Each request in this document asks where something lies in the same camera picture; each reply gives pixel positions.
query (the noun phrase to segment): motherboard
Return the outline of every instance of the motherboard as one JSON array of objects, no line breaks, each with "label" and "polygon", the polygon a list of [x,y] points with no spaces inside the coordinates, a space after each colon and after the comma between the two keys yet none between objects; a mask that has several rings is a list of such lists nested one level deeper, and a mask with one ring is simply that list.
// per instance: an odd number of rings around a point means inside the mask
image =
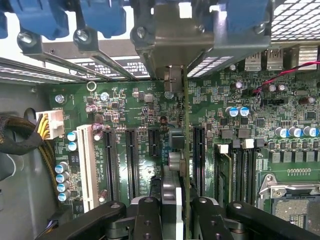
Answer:
[{"label": "motherboard", "polygon": [[[53,86],[50,104],[63,110],[65,128],[54,140],[55,159],[68,165],[62,202],[77,217],[106,201],[128,206],[149,196],[151,179],[188,141],[190,188],[198,196],[222,207],[247,202],[320,234],[319,74],[288,74],[274,90],[250,91],[275,74],[188,79],[187,104],[159,80]],[[90,154],[95,163],[83,165]]]}]

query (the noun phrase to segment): white pci slot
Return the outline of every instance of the white pci slot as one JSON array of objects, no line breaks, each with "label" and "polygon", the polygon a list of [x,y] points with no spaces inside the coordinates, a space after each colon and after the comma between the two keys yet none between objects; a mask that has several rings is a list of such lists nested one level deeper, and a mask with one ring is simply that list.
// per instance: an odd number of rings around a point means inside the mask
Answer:
[{"label": "white pci slot", "polygon": [[79,148],[83,208],[86,213],[99,206],[94,136],[91,125],[78,126],[76,132]]}]

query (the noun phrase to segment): red wire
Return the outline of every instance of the red wire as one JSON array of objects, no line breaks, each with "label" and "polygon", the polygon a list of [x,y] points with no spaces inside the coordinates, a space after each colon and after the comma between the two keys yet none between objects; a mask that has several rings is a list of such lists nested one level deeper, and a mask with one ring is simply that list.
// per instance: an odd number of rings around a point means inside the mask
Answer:
[{"label": "red wire", "polygon": [[[313,65],[313,64],[317,64],[317,65],[319,64],[320,65],[320,61],[308,61],[308,62],[305,62],[304,64],[296,66],[296,67],[294,67],[294,68],[292,68],[290,70],[282,71],[278,75],[276,75],[276,76],[272,77],[271,79],[269,79],[268,81],[263,82],[262,85],[273,83],[277,78],[279,78],[279,77],[281,77],[283,75],[295,72],[299,68],[306,67],[306,66]],[[253,90],[253,93],[258,93],[258,92],[261,91],[261,89],[262,89],[262,87],[259,87],[258,89]]]}]

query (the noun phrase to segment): white connector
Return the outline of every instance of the white connector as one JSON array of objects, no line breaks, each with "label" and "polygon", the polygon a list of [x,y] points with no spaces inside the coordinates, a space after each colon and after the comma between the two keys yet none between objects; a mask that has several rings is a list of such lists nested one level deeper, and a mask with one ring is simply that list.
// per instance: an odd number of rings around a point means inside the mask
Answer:
[{"label": "white connector", "polygon": [[76,128],[84,213],[99,206],[94,134],[91,125]]},{"label": "white connector", "polygon": [[48,115],[49,137],[46,139],[55,139],[65,134],[64,112],[62,110],[36,112],[35,117],[37,121],[40,115]]}]

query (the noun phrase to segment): white power connector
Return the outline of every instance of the white power connector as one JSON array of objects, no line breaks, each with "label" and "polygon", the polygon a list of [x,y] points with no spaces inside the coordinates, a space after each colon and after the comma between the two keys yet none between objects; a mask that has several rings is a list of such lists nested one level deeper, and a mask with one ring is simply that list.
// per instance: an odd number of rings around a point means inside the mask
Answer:
[{"label": "white power connector", "polygon": [[65,134],[64,112],[62,110],[36,112],[35,116],[37,121],[41,114],[48,115],[49,137],[46,139],[55,139]]}]

